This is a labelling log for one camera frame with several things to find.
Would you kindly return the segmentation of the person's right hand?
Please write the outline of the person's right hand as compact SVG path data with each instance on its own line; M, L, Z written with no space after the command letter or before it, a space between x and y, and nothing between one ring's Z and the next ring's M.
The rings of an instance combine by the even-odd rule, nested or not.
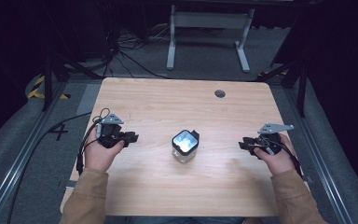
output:
M276 155L269 155L257 147L254 153L267 164L268 169L273 175L279 175L296 169L291 160L291 156L284 150Z

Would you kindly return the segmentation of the yellow black hazard tape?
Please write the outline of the yellow black hazard tape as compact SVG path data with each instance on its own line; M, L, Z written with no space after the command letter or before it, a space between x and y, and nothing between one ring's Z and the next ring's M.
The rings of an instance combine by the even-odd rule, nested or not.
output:
M41 87L42 83L45 81L45 77L43 75L40 75L33 87L31 88L31 90L29 91L29 93L27 94L28 98L40 98L40 99L44 99L45 98L45 94L42 92L39 92L39 88Z

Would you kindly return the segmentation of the black metal stand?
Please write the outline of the black metal stand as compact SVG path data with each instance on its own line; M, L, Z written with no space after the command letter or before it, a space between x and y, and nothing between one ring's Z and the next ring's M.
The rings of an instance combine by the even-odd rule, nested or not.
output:
M285 72L284 78L281 81L281 86L284 89L293 88L298 83L296 107L299 115L305 117L305 94L307 87L308 70L304 61L292 61L287 64L283 64L270 72L260 73L254 82L265 82L268 79L276 77L277 75Z
M44 61L44 70L42 75L45 78L45 100L43 111L47 111L49 106L52 104L53 100L53 87L52 87L52 76L55 76L59 82L67 82L69 80L69 73L67 68L65 67L66 64L72 66L77 72L80 72L87 77L92 79L103 79L102 76L98 76L85 66L77 63L60 53L53 52L50 53L46 60Z

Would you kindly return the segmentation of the white metal table frame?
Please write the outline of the white metal table frame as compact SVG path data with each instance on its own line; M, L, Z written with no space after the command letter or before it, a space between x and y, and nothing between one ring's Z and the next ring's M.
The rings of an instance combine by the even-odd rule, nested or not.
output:
M175 29L184 28L216 28L216 29L238 29L242 30L241 39L234 43L237 55L244 73L250 72L250 65L245 54L245 41L249 33L255 11L249 9L244 14L230 14L217 12L184 12L178 11L175 5L171 5L170 15L170 43L166 68L173 70L175 60Z

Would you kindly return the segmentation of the person's left hand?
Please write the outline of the person's left hand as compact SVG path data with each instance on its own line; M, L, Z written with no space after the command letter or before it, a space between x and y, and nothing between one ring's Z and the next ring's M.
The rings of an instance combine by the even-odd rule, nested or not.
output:
M118 155L124 147L124 142L120 141L111 148L103 147L96 139L96 128L93 128L84 148L85 167L88 169L106 172L116 155Z

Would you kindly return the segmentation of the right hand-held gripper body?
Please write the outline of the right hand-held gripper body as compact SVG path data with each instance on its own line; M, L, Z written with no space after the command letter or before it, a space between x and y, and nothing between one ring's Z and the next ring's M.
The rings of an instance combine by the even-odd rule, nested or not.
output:
M293 130L293 125L266 123L257 133L255 142L269 155L276 155L282 150L280 132Z

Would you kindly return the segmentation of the glass jar with black lid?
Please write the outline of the glass jar with black lid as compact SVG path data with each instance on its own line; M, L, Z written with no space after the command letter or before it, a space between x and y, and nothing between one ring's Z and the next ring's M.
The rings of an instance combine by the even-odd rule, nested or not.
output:
M193 160L200 142L200 134L195 130L182 130L172 139L172 155L181 163Z

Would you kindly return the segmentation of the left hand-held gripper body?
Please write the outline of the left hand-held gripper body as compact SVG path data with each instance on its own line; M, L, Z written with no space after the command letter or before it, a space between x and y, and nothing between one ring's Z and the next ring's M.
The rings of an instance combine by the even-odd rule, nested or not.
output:
M98 143L106 148L113 147L118 142L118 135L123 123L124 121L115 114L109 114L101 119L97 124L96 138Z

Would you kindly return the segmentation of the aluminium floor rail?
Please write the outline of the aluminium floor rail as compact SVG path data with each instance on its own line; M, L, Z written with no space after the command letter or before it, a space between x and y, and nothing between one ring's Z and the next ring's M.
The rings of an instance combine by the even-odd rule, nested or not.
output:
M19 154L8 169L5 178L0 185L0 212L6 203L7 198L10 196L11 191L16 187L20 175L24 170L25 163L31 158L32 150L36 145L38 137L41 135L42 128L47 122L48 116L52 111L52 107L59 101L66 85L66 82L58 82L56 84L56 88L49 98L49 105L46 111L40 112L38 117L35 119L34 127L32 128L31 133L27 136Z
M353 224L349 211L337 189L336 182L331 176L330 170L328 169L323 155L317 146L315 138L311 133L310 126L306 119L303 118L297 111L295 95L290 90L284 90L283 92L289 101L289 105L295 110L296 120L299 123L299 129L303 132L303 136L310 146L310 157L314 163L319 177L321 178L322 185L330 203L332 204L338 223Z

